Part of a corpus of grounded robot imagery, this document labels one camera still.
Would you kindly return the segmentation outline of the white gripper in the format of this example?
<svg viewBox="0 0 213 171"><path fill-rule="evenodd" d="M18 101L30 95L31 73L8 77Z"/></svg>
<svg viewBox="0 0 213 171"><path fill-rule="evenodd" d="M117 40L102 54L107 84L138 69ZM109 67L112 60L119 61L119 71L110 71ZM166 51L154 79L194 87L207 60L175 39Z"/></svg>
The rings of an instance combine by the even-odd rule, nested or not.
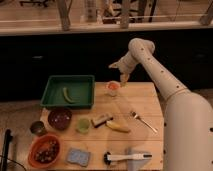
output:
<svg viewBox="0 0 213 171"><path fill-rule="evenodd" d="M138 61L135 60L131 55L125 55L120 58L117 62L109 65L110 68L117 68L122 74L120 75L120 85L125 86L129 80L132 71L135 69Z"/></svg>

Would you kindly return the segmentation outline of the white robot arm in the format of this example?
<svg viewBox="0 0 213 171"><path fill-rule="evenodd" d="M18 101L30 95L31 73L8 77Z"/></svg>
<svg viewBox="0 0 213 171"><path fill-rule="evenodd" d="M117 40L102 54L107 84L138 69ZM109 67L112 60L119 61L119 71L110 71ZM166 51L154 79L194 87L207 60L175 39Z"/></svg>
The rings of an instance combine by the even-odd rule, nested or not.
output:
<svg viewBox="0 0 213 171"><path fill-rule="evenodd" d="M125 85L141 64L166 101L163 171L213 171L213 107L158 62L154 50L152 41L133 38L128 52L109 67L119 69Z"/></svg>

